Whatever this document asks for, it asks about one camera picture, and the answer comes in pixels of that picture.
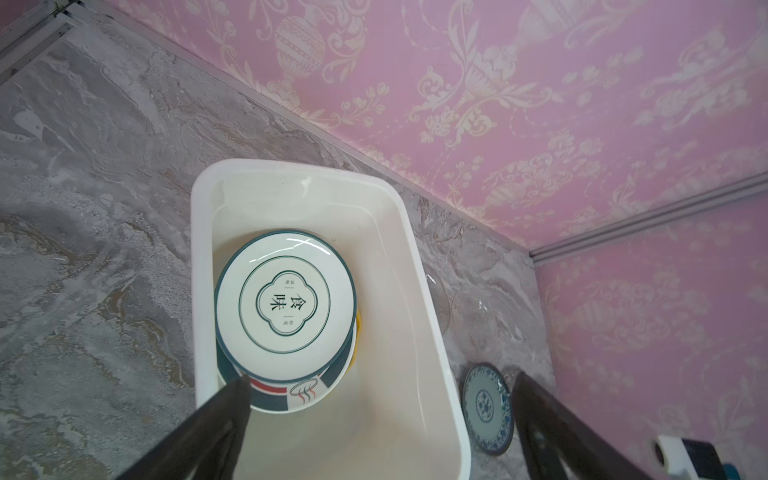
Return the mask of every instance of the marble floor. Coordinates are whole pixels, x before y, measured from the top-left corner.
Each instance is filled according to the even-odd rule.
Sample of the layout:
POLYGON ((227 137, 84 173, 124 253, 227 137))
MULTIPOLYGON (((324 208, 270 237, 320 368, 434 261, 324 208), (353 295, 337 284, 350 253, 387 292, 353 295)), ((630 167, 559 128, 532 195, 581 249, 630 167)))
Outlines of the marble floor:
MULTIPOLYGON (((113 478, 192 413, 189 193, 229 157, 378 175, 106 18, 0 86, 1 477, 113 478)), ((531 261, 396 188, 456 376, 554 388, 531 261)))

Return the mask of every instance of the pink wallpaper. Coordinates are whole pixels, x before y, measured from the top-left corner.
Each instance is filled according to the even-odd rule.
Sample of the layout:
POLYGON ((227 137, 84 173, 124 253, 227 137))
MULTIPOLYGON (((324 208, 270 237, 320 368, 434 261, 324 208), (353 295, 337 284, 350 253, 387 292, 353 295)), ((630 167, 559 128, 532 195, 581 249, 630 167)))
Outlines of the pink wallpaper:
POLYGON ((768 170, 764 0, 108 0, 536 248, 768 170))
POLYGON ((560 399, 651 471, 666 433, 766 477, 766 212, 743 200, 537 269, 560 399))

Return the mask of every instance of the plastic basin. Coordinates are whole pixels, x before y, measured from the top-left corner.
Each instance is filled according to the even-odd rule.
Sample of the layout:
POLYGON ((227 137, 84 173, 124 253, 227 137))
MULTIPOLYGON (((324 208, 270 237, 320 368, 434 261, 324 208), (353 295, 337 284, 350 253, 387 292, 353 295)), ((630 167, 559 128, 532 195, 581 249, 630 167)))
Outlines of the plastic basin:
POLYGON ((389 184, 367 175, 231 159, 197 178, 197 406, 222 386, 215 281, 238 248, 277 228, 314 233, 346 261, 362 314, 358 353, 336 389, 312 408, 251 412, 235 478, 468 478, 469 440, 405 205, 389 184))

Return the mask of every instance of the black object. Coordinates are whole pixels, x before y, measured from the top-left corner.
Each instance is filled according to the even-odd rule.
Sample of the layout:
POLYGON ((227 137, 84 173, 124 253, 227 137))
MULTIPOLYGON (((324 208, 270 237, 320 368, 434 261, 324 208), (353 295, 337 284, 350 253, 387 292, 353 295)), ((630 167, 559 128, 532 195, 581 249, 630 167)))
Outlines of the black object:
MULTIPOLYGON (((229 382, 118 480, 230 480, 250 390, 245 376, 229 382)), ((531 480, 566 480, 561 457, 581 480, 652 480, 522 372, 511 403, 531 480)))
POLYGON ((560 457, 583 480, 652 480, 523 372, 512 415, 531 480, 565 480, 560 457))
POLYGON ((250 381, 229 382, 118 480, 230 480, 250 417, 250 381))
POLYGON ((682 439, 682 441, 690 462, 694 464, 696 475, 701 478, 712 478, 712 480, 728 479, 714 445, 691 439, 682 439))

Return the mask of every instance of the plate rim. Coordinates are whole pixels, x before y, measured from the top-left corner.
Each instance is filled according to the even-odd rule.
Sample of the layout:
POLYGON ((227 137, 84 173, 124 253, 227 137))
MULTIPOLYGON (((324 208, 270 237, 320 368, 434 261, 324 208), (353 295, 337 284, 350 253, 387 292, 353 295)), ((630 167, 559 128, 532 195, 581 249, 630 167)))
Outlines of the plate rim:
POLYGON ((305 375, 305 376, 299 377, 297 379, 275 380, 275 379, 268 379, 266 377, 259 376, 259 375, 255 374, 255 373, 251 372, 250 370, 244 368, 239 362, 237 362, 237 360, 235 360, 233 355, 230 353, 229 349, 227 348, 227 345, 221 339, 221 334, 219 332, 219 314, 218 314, 218 308, 217 308, 218 301, 219 301, 219 288, 221 287, 221 282, 222 282, 222 280, 224 278, 224 275, 226 275, 227 271, 229 270, 230 265, 243 252, 243 250, 245 250, 246 248, 250 247, 250 245, 252 245, 253 243, 255 243, 255 242, 257 242, 257 241, 259 241, 259 240, 261 240, 263 238, 271 237, 272 235, 279 235, 281 233, 297 233, 299 235, 305 235, 307 237, 310 237, 310 238, 313 238, 314 240, 319 241, 320 243, 323 244, 323 246, 328 247, 333 252, 333 254, 336 256, 336 258, 339 259, 341 264, 344 266, 344 270, 346 271, 346 274, 349 277, 349 285, 352 287, 352 306, 353 306, 352 320, 351 320, 350 325, 349 325, 349 330, 348 330, 348 333, 347 333, 347 337, 349 337, 349 335, 352 333, 352 330, 355 327, 355 320, 356 320, 356 316, 357 316, 357 291, 355 289, 355 281, 352 278, 352 273, 349 271, 349 267, 347 266, 347 264, 344 261, 343 257, 341 255, 339 255, 339 252, 337 252, 336 249, 333 248, 333 246, 329 245, 325 240, 323 240, 322 238, 319 238, 317 235, 315 235, 313 233, 306 232, 305 230, 294 229, 294 228, 283 228, 283 229, 277 229, 277 230, 270 230, 270 231, 268 231, 266 233, 262 233, 261 235, 258 235, 257 237, 254 237, 253 239, 251 239, 248 242, 246 242, 242 247, 237 249, 237 252, 232 254, 230 259, 227 261, 227 264, 224 265, 224 268, 221 270, 221 274, 219 275, 219 278, 216 281, 216 288, 214 289, 214 325, 216 327, 216 340, 217 340, 217 343, 221 346, 221 349, 223 350, 224 355, 238 369, 240 369, 243 372, 245 372, 248 376, 252 376, 253 378, 261 380, 261 381, 264 381, 264 382, 269 382, 269 383, 295 383, 295 382, 300 382, 302 380, 310 379, 310 378, 314 377, 315 375, 317 375, 318 373, 322 372, 324 369, 328 368, 328 366, 331 363, 336 361, 336 359, 341 354, 342 350, 344 350, 344 346, 346 345, 346 341, 344 343, 342 343, 342 345, 339 348, 339 350, 333 355, 333 357, 331 357, 331 360, 326 362, 325 365, 321 366, 315 372, 312 372, 309 375, 305 375))
POLYGON ((485 453, 486 455, 490 455, 492 457, 498 457, 500 455, 503 455, 509 449, 509 446, 512 444, 512 438, 515 436, 515 419, 511 415, 511 409, 512 409, 511 390, 509 389, 509 385, 507 385, 507 381, 504 379, 504 376, 499 371, 499 369, 497 369, 494 365, 492 365, 489 362, 479 362, 472 365, 469 368, 469 370, 467 370, 466 375, 464 375, 464 381, 462 382, 461 402, 462 402, 462 412, 464 413, 464 420, 467 425, 467 430, 468 432, 471 433, 470 437, 472 437, 472 440, 474 440, 475 445, 477 445, 480 451, 485 453), (495 375, 499 377, 499 379, 502 381, 502 385, 507 389, 507 398, 509 401, 509 409, 510 409, 509 436, 505 440, 504 444, 498 450, 487 449, 482 445, 480 445, 480 442, 477 441, 478 435, 477 433, 475 433, 475 430, 472 428, 472 426, 469 423, 469 417, 467 413, 467 402, 466 402, 467 383, 469 381, 469 375, 473 371, 480 369, 481 367, 487 367, 488 369, 490 369, 495 375))

